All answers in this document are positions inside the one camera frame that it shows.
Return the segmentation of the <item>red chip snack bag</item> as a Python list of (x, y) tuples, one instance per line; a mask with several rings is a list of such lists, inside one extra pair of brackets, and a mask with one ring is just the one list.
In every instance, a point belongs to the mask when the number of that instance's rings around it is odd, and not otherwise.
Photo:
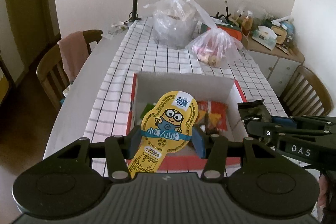
[(198, 101), (197, 104), (196, 125), (205, 125), (207, 131), (212, 129), (227, 131), (227, 104), (217, 101)]

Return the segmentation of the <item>yellow minion snack pack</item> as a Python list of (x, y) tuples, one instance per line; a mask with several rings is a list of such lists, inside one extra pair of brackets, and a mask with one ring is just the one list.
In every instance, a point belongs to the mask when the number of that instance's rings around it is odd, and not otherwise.
[(191, 140), (198, 117), (198, 104), (189, 93), (171, 91), (159, 99), (141, 122), (141, 143), (128, 169), (137, 173), (157, 172), (169, 153), (183, 149)]

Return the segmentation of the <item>black snack packet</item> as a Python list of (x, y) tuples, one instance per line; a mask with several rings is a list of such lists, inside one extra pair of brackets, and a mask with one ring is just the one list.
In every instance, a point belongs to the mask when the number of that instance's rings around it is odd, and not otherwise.
[(272, 120), (263, 99), (238, 103), (238, 111), (243, 121), (251, 119), (254, 121), (270, 122)]

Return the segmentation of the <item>red white cardboard box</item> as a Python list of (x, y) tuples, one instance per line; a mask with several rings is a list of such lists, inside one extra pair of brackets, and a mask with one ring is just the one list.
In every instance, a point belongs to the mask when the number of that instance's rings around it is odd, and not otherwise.
[(246, 98), (236, 80), (195, 74), (138, 72), (133, 76), (127, 129), (139, 126), (129, 171), (187, 172), (204, 168), (206, 142), (196, 126), (229, 141), (247, 137), (238, 104)]

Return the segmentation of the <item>right wooden chair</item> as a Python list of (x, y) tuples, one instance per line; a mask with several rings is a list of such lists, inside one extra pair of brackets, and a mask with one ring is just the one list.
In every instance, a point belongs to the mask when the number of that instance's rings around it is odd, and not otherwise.
[(279, 101), (288, 116), (327, 116), (333, 101), (321, 80), (308, 68), (296, 68)]

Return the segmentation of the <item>wooden chair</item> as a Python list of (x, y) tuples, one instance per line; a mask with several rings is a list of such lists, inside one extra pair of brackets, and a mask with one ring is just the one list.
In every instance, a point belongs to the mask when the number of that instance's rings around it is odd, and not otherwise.
[(308, 68), (296, 68), (279, 101), (288, 116), (327, 116), (333, 101), (321, 80)]
[[(102, 30), (82, 31), (89, 55), (92, 52), (90, 44), (99, 43)], [(37, 67), (37, 78), (56, 111), (59, 111), (66, 96), (64, 91), (71, 83), (63, 69), (62, 57), (58, 43), (41, 59)]]

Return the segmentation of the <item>green snack packet in box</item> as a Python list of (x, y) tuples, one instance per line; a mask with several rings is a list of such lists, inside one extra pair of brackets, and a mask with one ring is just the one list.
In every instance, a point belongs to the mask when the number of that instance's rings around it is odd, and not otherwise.
[(152, 104), (152, 103), (147, 103), (144, 110), (142, 111), (141, 115), (140, 115), (140, 118), (143, 119), (144, 116), (152, 109), (154, 109), (155, 107), (155, 104)]

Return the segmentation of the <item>white sideboard cabinet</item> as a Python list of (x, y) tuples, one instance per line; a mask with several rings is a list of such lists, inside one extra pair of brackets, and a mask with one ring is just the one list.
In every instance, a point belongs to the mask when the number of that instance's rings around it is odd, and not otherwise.
[(225, 24), (220, 20), (215, 21), (230, 35), (241, 40), (276, 95), (280, 96), (296, 68), (305, 61), (303, 54), (296, 47), (291, 48), (288, 55), (278, 48), (269, 50), (251, 37), (244, 36), (238, 27)]

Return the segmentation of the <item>white black grid tablecloth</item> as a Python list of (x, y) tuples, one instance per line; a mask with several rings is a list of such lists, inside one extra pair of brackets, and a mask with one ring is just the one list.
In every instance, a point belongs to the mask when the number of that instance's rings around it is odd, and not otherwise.
[(245, 48), (238, 61), (212, 68), (201, 63), (188, 50), (159, 46), (153, 40), (151, 19), (138, 20), (128, 29), (106, 74), (93, 104), (85, 137), (92, 142), (110, 135), (125, 135), (131, 109), (131, 86), (137, 72), (203, 74), (235, 79), (248, 101), (263, 99), (267, 110), (284, 117), (283, 107), (258, 65)]

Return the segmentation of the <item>pink clear plastic bag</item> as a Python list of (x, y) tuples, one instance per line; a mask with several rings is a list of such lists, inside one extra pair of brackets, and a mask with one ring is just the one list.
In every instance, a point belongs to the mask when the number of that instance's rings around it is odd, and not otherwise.
[(219, 28), (208, 12), (197, 2), (194, 0), (186, 1), (196, 8), (199, 20), (209, 28), (192, 40), (186, 48), (199, 61), (212, 67), (220, 67), (222, 60), (232, 63), (241, 59), (239, 50), (243, 48), (242, 42)]

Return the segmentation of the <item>left wooden chair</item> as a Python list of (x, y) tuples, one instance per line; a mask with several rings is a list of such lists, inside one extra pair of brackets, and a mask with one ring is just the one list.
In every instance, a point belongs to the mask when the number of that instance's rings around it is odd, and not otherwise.
[[(92, 52), (90, 44), (99, 43), (102, 30), (82, 31), (89, 55)], [(64, 91), (71, 83), (63, 69), (62, 57), (58, 43), (41, 59), (37, 67), (37, 78), (56, 111), (59, 111), (66, 96)]]

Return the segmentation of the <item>white tissue box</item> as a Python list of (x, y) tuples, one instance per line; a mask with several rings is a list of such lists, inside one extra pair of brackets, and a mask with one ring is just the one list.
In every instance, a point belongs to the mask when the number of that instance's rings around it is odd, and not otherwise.
[(276, 33), (266, 26), (258, 26), (258, 28), (253, 31), (252, 39), (269, 50), (273, 50), (277, 43)]

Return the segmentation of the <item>pink cloth on chair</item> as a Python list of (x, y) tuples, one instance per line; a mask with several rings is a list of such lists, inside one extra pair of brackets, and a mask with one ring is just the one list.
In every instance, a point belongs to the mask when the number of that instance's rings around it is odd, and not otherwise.
[(89, 53), (82, 31), (74, 32), (58, 41), (63, 69), (72, 84), (79, 74)]

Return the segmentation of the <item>amber bottle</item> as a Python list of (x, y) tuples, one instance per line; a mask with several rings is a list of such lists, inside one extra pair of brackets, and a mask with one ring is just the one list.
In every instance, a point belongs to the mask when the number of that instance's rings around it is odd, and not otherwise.
[(254, 13), (252, 11), (247, 11), (244, 19), (241, 23), (241, 31), (245, 36), (249, 35), (249, 32), (253, 25)]

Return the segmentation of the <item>large clear plastic bag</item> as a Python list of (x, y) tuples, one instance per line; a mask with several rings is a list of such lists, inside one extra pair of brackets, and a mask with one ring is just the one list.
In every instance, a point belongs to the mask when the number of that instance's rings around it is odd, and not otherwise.
[(185, 48), (201, 20), (190, 0), (161, 0), (143, 8), (152, 14), (154, 41), (171, 48)]

